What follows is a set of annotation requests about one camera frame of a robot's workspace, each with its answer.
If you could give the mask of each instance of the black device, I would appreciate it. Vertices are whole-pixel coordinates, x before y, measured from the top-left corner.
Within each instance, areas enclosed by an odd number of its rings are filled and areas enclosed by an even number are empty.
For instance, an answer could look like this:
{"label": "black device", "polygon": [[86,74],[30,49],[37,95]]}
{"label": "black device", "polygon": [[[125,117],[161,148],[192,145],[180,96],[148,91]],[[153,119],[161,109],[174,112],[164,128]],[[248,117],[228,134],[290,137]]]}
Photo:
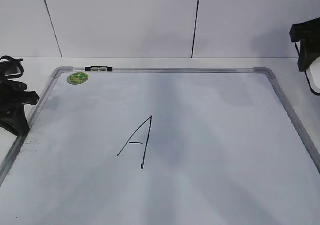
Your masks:
{"label": "black device", "polygon": [[[320,18],[294,24],[290,37],[291,41],[296,43],[299,70],[305,72],[316,59],[320,58]],[[298,42],[300,42],[300,51],[297,46]]]}
{"label": "black device", "polygon": [[22,61],[10,56],[0,58],[0,127],[16,136],[27,135],[30,131],[25,105],[37,105],[40,99],[35,91],[26,91],[25,83],[12,80],[23,76]]}

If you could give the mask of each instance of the white wall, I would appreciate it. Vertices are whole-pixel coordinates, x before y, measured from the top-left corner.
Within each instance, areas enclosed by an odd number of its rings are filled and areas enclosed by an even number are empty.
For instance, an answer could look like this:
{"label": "white wall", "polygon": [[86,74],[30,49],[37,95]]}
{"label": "white wall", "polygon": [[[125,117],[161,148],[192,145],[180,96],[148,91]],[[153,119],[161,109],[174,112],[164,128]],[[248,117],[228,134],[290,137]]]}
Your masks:
{"label": "white wall", "polygon": [[60,56],[43,0],[0,0],[0,18],[0,56]]}
{"label": "white wall", "polygon": [[194,57],[297,57],[291,26],[318,17],[320,0],[200,0]]}
{"label": "white wall", "polygon": [[191,57],[197,0],[47,3],[63,57]]}

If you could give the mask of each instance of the panel seam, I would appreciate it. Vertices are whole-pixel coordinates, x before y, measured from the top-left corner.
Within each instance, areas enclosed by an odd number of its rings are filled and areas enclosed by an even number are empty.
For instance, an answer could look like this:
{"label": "panel seam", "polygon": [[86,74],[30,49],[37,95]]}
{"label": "panel seam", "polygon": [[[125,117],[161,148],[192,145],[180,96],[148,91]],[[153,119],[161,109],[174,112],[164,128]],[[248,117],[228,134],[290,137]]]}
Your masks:
{"label": "panel seam", "polygon": [[61,52],[61,48],[60,48],[60,45],[59,45],[59,41],[58,41],[58,37],[57,37],[57,33],[56,33],[56,30],[55,30],[55,27],[54,27],[54,23],[52,22],[52,18],[51,18],[50,12],[49,12],[49,7],[48,7],[48,4],[47,4],[47,0],[43,0],[43,1],[44,1],[44,5],[45,5],[45,8],[46,8],[46,11],[47,11],[47,13],[49,15],[49,18],[50,18],[51,26],[52,26],[52,29],[53,29],[53,33],[54,33],[56,44],[58,45],[60,56],[61,56],[61,58],[63,58],[62,52]]}
{"label": "panel seam", "polygon": [[200,0],[197,0],[197,3],[196,3],[196,14],[195,14],[195,22],[194,22],[194,32],[193,32],[193,42],[192,42],[192,52],[191,52],[191,58],[192,58],[192,59],[194,58],[196,32],[197,32],[197,23],[198,23],[198,12],[199,12],[199,3],[200,3]]}

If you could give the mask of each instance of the white table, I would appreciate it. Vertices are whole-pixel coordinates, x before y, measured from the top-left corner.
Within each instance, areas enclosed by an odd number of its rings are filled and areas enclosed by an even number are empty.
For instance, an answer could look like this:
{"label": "white table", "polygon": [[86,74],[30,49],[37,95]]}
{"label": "white table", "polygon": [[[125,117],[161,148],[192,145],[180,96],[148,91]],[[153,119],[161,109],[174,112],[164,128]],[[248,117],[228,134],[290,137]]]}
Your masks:
{"label": "white table", "polygon": [[[24,58],[25,73],[21,82],[28,85],[28,91],[41,94],[48,79],[57,67],[108,66],[116,68],[198,68],[198,69],[245,69],[270,68],[315,146],[320,150],[320,97],[311,93],[306,77],[299,72],[296,58],[199,58],[199,59],[143,59],[143,58]],[[25,107],[29,116],[32,107]],[[0,129],[0,162],[7,155],[15,136]]]}

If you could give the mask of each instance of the whiteboard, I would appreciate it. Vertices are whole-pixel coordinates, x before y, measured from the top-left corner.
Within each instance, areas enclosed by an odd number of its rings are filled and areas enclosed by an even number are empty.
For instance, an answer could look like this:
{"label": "whiteboard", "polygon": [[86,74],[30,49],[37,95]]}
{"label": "whiteboard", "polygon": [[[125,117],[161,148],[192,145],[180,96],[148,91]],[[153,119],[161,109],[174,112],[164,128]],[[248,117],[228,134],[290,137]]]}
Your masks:
{"label": "whiteboard", "polygon": [[319,172],[270,78],[165,72],[56,78],[1,224],[319,224]]}

